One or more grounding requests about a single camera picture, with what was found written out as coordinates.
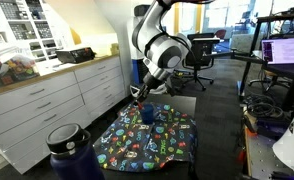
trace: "printed fabric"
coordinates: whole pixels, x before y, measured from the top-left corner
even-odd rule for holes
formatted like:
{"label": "printed fabric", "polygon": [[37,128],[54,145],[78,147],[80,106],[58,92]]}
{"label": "printed fabric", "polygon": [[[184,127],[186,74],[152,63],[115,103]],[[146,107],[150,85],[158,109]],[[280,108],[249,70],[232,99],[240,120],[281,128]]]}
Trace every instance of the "printed fabric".
{"label": "printed fabric", "polygon": [[194,162],[196,122],[170,105],[151,104],[153,124],[143,124],[138,107],[129,104],[94,143],[102,168],[148,172],[161,169],[168,161]]}

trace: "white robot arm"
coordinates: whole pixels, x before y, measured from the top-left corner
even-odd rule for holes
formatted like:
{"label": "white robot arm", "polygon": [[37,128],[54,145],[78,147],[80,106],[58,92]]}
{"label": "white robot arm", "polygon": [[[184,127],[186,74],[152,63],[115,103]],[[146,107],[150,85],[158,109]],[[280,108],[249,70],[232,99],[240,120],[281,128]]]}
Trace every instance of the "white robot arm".
{"label": "white robot arm", "polygon": [[156,89],[173,72],[174,67],[188,53],[186,38],[169,36],[161,26],[161,19],[176,2],[207,4],[214,0],[154,0],[144,18],[133,32],[133,45],[145,55],[149,73],[144,77],[137,100],[142,102],[151,89]]}

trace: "computer monitor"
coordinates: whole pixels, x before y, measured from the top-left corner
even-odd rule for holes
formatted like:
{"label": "computer monitor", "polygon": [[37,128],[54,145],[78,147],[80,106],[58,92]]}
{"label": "computer monitor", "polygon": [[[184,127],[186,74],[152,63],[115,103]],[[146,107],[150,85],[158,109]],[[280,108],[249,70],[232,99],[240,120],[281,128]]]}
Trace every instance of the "computer monitor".
{"label": "computer monitor", "polygon": [[267,64],[294,64],[294,38],[262,40],[262,57]]}
{"label": "computer monitor", "polygon": [[249,16],[250,16],[250,13],[251,13],[251,11],[246,11],[246,12],[244,12],[243,15],[242,15],[242,18],[243,18],[243,19],[248,19]]}

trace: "office chair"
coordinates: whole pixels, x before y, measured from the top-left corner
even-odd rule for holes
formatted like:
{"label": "office chair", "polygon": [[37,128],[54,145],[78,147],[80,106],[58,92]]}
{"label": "office chair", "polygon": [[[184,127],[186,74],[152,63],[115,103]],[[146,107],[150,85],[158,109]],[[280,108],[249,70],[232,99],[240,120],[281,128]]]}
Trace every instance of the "office chair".
{"label": "office chair", "polygon": [[253,83],[259,82],[259,83],[266,83],[268,84],[267,88],[264,89],[264,92],[268,92],[270,90],[271,87],[278,85],[278,86],[282,86],[285,87],[287,89],[289,89],[291,82],[290,81],[282,81],[282,80],[278,80],[278,75],[270,72],[270,71],[266,71],[264,70],[265,73],[265,77],[263,79],[255,79],[255,80],[251,80],[248,83],[248,86],[251,86]]}
{"label": "office chair", "polygon": [[224,39],[226,35],[226,29],[220,29],[216,31],[215,36],[218,37],[219,39]]}
{"label": "office chair", "polygon": [[189,34],[187,35],[187,38],[192,42],[191,51],[194,53],[194,56],[196,58],[196,61],[192,55],[191,52],[189,52],[186,56],[186,58],[182,61],[182,66],[185,69],[193,70],[193,72],[187,71],[187,70],[175,70],[174,71],[174,78],[179,78],[183,81],[181,87],[184,87],[186,83],[190,81],[198,82],[202,90],[205,91],[206,87],[203,85],[203,83],[200,81],[202,80],[208,80],[210,84],[214,83],[214,79],[200,76],[197,72],[204,69],[209,69],[213,67],[214,65],[214,59],[211,57],[204,57],[204,54],[211,54],[213,49],[213,43],[209,42],[193,42],[195,38],[213,38],[214,33],[197,33],[197,34]]}

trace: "white cabinet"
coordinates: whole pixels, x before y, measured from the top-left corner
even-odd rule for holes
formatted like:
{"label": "white cabinet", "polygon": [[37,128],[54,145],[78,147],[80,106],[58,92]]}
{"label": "white cabinet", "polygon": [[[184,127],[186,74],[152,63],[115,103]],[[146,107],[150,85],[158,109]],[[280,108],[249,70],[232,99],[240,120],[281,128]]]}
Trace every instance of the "white cabinet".
{"label": "white cabinet", "polygon": [[93,120],[125,98],[122,74],[119,57],[75,71],[85,106]]}
{"label": "white cabinet", "polygon": [[0,95],[0,114],[76,84],[73,72]]}
{"label": "white cabinet", "polygon": [[0,94],[0,153],[21,174],[50,154],[55,128],[85,128],[125,98],[119,57]]}

